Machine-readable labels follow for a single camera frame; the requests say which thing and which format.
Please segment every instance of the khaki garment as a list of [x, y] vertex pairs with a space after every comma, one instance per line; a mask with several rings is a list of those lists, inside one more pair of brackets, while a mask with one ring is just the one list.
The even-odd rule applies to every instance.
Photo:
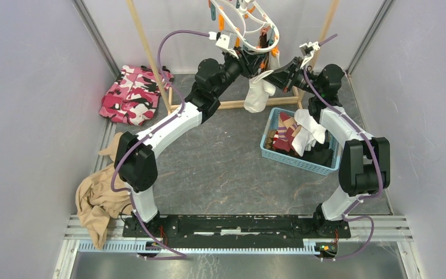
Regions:
[[[114, 161], [121, 135], [122, 133], [115, 134], [110, 145], [98, 154], [108, 155]], [[97, 249], [102, 249], [103, 244], [105, 244], [110, 218], [118, 218], [120, 211], [126, 205], [128, 206], [123, 213], [130, 214], [132, 212], [128, 191], [116, 193], [110, 188], [114, 171], [115, 168], [112, 163], [103, 170], [85, 178], [76, 191], [76, 207], [81, 226], [88, 229], [91, 240]], [[124, 182], [117, 176], [115, 188], [124, 187]]]

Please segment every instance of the blue plastic basket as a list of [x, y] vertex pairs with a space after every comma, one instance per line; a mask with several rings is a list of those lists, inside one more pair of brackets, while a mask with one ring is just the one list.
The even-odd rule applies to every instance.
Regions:
[[314, 173], [322, 174], [323, 176], [327, 176], [328, 174], [339, 168], [339, 161], [341, 159], [341, 156], [339, 154], [339, 144], [332, 135], [330, 136], [330, 141], [329, 141], [329, 148], [333, 150], [331, 167], [321, 166], [319, 164], [307, 162], [305, 160], [297, 159], [285, 154], [278, 153], [276, 151], [265, 149], [264, 144], [266, 142], [266, 137], [269, 133], [269, 130], [278, 129], [280, 112], [285, 112], [289, 116], [295, 115], [294, 112], [291, 112], [286, 109], [273, 108], [271, 110], [271, 115], [269, 116], [268, 123], [266, 124], [266, 129], [264, 130], [264, 135], [262, 136], [261, 140], [261, 152], [264, 158], [268, 158], [284, 164], [289, 164], [290, 166], [298, 167], [303, 170], [308, 170]]

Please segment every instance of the black metal base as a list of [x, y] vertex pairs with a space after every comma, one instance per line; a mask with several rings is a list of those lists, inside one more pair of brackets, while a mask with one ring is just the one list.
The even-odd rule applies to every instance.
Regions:
[[[318, 225], [299, 215], [168, 215], [147, 223], [160, 237], [163, 226], [172, 248], [302, 248], [303, 239], [350, 238], [347, 222]], [[148, 237], [136, 218], [126, 218], [123, 237]]]

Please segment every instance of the wooden pole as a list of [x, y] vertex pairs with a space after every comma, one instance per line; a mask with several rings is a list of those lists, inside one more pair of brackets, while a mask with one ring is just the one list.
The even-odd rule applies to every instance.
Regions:
[[[331, 5], [329, 6], [329, 11], [326, 16], [326, 20], [324, 21], [324, 25], [322, 26], [321, 30], [321, 36], [319, 37], [319, 42], [322, 42], [326, 39], [326, 36], [328, 35], [329, 26], [332, 22], [332, 19], [334, 18], [334, 13], [336, 13], [337, 6], [339, 4], [339, 0], [332, 0]], [[314, 57], [312, 57], [312, 61], [310, 61], [310, 66], [312, 66], [312, 69], [315, 68], [315, 62], [317, 62], [317, 59], [319, 58], [319, 54], [321, 53], [320, 50], [316, 51], [314, 54]]]
[[146, 52], [146, 56], [148, 57], [149, 66], [153, 70], [154, 79], [156, 80], [156, 84], [158, 84], [158, 88], [160, 89], [161, 97], [163, 98], [163, 102], [165, 103], [165, 107], [167, 107], [168, 113], [170, 114], [170, 103], [168, 102], [167, 93], [165, 92], [165, 87], [161, 83], [160, 74], [158, 73], [158, 67], [154, 62], [153, 55], [151, 54], [151, 49], [149, 48], [148, 39], [146, 39], [146, 35], [143, 29], [143, 24], [141, 23], [141, 19], [139, 18], [138, 11], [134, 6], [134, 2], [132, 0], [125, 0], [129, 11], [131, 12], [132, 20], [134, 21], [134, 25], [136, 25], [136, 29], [138, 30], [139, 38], [141, 39], [141, 43], [143, 43], [143, 47]]

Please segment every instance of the white wall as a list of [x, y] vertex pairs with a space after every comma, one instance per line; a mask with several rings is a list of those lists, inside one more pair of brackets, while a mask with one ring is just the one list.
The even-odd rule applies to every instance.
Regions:
[[[125, 1], [84, 2], [119, 66], [148, 65]], [[217, 21], [211, 21], [206, 0], [135, 0], [134, 3], [155, 56], [163, 37], [172, 31], [218, 31]], [[318, 40], [330, 5], [330, 1], [324, 0], [258, 0], [258, 3], [279, 29], [283, 65], [294, 56], [301, 55], [298, 49], [300, 44]], [[324, 46], [317, 68], [329, 63], [346, 68], [381, 4], [382, 0], [341, 0], [329, 29], [330, 34], [338, 33], [339, 36]], [[205, 58], [222, 61], [221, 51], [214, 46], [214, 41], [181, 34], [170, 38], [165, 44], [162, 63], [177, 73], [194, 73], [199, 62]]]
[[72, 1], [0, 1], [0, 278], [51, 278], [113, 80]]
[[390, 195], [408, 218], [426, 278], [446, 278], [446, 1], [396, 1], [353, 86], [391, 142]]

